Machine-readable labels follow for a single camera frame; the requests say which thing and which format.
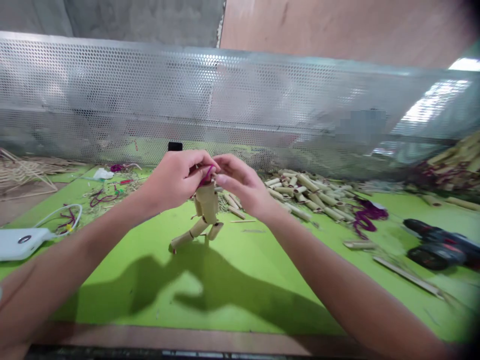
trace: purple yarn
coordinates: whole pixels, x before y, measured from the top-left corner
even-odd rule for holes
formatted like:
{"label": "purple yarn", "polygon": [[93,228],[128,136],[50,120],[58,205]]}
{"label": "purple yarn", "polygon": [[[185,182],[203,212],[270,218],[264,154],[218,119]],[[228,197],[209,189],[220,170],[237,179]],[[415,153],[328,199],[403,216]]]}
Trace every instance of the purple yarn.
{"label": "purple yarn", "polygon": [[110,166],[110,171],[112,173],[117,173],[119,171],[122,171],[123,169],[124,169],[124,167],[120,164],[115,164],[115,165]]}
{"label": "purple yarn", "polygon": [[369,200],[358,197],[356,198],[356,201],[360,206],[353,206],[353,209],[360,209],[360,211],[355,213],[353,228],[361,239],[368,240],[369,238],[364,235],[359,228],[362,228],[365,231],[375,232],[377,231],[377,228],[371,220],[387,220],[389,218],[389,213],[385,209],[376,207]]}

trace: green mat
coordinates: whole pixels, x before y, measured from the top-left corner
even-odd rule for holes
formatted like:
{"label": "green mat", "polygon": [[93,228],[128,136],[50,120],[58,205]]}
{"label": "green mat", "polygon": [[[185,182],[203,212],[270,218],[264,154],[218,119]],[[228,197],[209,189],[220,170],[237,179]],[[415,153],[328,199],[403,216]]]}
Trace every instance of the green mat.
{"label": "green mat", "polygon": [[[92,176],[95,170],[85,176]],[[138,175],[142,177],[150,171],[145,169]],[[31,227],[64,203],[84,205],[81,223],[85,224],[93,216],[88,214],[90,199],[83,194],[100,186],[79,178],[8,227]],[[480,213],[449,204],[432,208],[411,195],[376,194],[373,200],[387,207],[392,215],[390,220],[376,221],[378,231],[368,236],[392,254],[405,254],[419,243],[400,227],[401,218],[419,219],[480,242]],[[171,239],[194,224],[196,219],[190,220],[194,214],[194,204],[186,202],[131,230],[52,318],[89,324],[343,334],[260,222],[230,223],[237,218],[221,213],[218,217],[225,225],[209,246],[198,239],[181,247],[176,255],[168,252]],[[326,215],[314,214],[313,220],[320,224],[320,230],[311,224],[306,226],[319,241],[371,276],[442,339],[468,340],[468,326],[477,311],[479,274],[464,267],[434,273],[405,258],[424,279],[458,298],[447,303],[377,264],[370,254],[347,249],[342,241],[355,239],[347,228],[333,223]],[[56,225],[58,222],[52,221],[48,227],[53,230]],[[44,245],[38,252],[47,247]],[[18,265],[1,263],[0,279]]]}

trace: black object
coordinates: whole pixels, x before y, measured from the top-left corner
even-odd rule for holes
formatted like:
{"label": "black object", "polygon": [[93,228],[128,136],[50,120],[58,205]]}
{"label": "black object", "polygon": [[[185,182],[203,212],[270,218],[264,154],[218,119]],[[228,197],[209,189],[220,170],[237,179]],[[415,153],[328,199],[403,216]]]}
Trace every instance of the black object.
{"label": "black object", "polygon": [[414,219],[406,219],[403,224],[420,235],[423,242],[407,253],[417,264],[430,270],[445,270],[457,265],[480,270],[480,245],[465,236]]}
{"label": "black object", "polygon": [[181,142],[168,142],[168,151],[182,151],[184,149],[184,145]]}

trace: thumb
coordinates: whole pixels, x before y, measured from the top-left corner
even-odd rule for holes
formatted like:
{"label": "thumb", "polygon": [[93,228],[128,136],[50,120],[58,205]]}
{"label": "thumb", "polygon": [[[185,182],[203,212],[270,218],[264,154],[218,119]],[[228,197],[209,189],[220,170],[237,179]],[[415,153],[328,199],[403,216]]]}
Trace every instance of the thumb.
{"label": "thumb", "polygon": [[217,175],[215,181],[217,185],[238,196],[240,198],[240,201],[243,197],[247,196],[248,188],[228,175]]}

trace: hand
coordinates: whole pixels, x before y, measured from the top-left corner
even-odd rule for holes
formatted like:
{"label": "hand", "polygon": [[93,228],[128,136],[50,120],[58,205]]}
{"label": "hand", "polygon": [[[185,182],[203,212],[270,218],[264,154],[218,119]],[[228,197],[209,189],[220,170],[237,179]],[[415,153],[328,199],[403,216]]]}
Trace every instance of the hand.
{"label": "hand", "polygon": [[238,157],[225,154],[213,159],[221,168],[215,179],[217,185],[236,195],[248,214],[265,222],[269,215],[282,210],[268,193],[257,172]]}
{"label": "hand", "polygon": [[210,175],[218,172],[219,165],[205,150],[168,151],[132,196],[140,200],[148,219],[182,205],[195,193],[202,179],[208,175],[205,180],[210,181]]}

